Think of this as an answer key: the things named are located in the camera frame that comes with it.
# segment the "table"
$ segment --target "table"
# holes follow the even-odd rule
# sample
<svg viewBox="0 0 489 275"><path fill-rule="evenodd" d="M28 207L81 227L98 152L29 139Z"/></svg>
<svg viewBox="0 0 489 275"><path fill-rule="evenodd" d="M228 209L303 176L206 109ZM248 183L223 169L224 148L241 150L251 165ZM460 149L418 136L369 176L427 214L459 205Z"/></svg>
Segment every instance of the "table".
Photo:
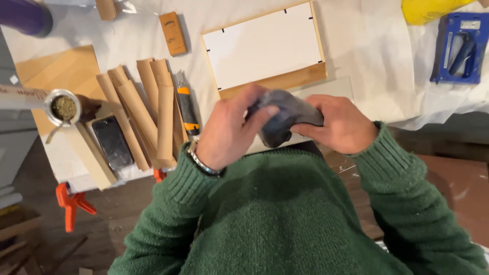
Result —
<svg viewBox="0 0 489 275"><path fill-rule="evenodd" d="M136 82L140 82L136 60L167 58L172 72L185 71L198 119L205 125L218 96L200 34L297 0L133 2L143 7L140 9L143 13L121 13L111 22L101 21L97 11L90 7L50 5L55 25L44 39L24 36L4 26L2 31L14 62L92 44L101 72L121 63L127 66ZM454 112L489 112L489 75L486 73L489 62L484 63L482 82L475 88L429 83L438 22L407 26L400 0L318 0L313 4L328 80L341 80L346 84L321 83L298 92L329 89L330 94L351 98L370 119L384 120L411 130L429 122L443 123ZM483 11L483 8L476 2L463 10ZM170 11L180 15L189 50L182 56L170 56L158 17L154 14ZM256 138L250 152L263 149ZM71 169L73 171L69 172L76 177L70 184L76 192L96 188L89 176L83 174L84 167L72 166ZM129 169L119 184L148 175Z"/></svg>

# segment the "purple object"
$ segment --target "purple object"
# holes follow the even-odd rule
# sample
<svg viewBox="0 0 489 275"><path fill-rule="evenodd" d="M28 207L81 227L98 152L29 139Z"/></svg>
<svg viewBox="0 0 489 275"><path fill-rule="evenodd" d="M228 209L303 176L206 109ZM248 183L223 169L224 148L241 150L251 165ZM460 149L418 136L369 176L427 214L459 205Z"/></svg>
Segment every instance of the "purple object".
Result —
<svg viewBox="0 0 489 275"><path fill-rule="evenodd" d="M53 28L53 17L44 5L32 0L0 0L0 24L44 37Z"/></svg>

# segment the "orange and black utility knife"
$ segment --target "orange and black utility knife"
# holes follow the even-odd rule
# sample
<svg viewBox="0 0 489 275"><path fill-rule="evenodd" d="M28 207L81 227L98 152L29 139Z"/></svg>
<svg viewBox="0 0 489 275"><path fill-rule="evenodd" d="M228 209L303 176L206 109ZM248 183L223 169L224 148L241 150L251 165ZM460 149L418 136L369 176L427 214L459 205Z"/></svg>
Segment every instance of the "orange and black utility knife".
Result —
<svg viewBox="0 0 489 275"><path fill-rule="evenodd" d="M177 72L177 92L178 97L180 98L180 111L182 113L185 130L189 135L197 136L200 134L200 126L195 117L192 99L190 98L190 91L183 80L183 73L181 70Z"/></svg>

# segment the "green sweater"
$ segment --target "green sweater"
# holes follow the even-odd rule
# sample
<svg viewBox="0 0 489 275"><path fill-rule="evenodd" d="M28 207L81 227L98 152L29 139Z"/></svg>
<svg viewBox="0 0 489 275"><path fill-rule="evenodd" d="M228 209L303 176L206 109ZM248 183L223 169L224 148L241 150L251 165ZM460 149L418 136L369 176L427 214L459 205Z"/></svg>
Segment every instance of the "green sweater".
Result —
<svg viewBox="0 0 489 275"><path fill-rule="evenodd" d="M249 155L216 179L181 153L109 274L486 274L424 163L384 125L352 157L390 253L365 235L341 179L316 155Z"/></svg>

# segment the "hand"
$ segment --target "hand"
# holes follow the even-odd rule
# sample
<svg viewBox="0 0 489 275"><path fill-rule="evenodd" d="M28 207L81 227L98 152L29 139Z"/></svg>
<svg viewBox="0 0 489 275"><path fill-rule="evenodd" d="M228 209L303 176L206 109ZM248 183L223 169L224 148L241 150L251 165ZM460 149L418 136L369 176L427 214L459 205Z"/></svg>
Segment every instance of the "hand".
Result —
<svg viewBox="0 0 489 275"><path fill-rule="evenodd" d="M301 123L292 126L291 132L310 137L342 154L357 154L377 138L377 127L349 99L316 94L306 101L323 113L324 126Z"/></svg>
<svg viewBox="0 0 489 275"><path fill-rule="evenodd" d="M267 106L245 122L245 111L266 92L265 87L249 84L234 98L216 103L195 152L205 166L220 171L246 153L258 131L279 111Z"/></svg>

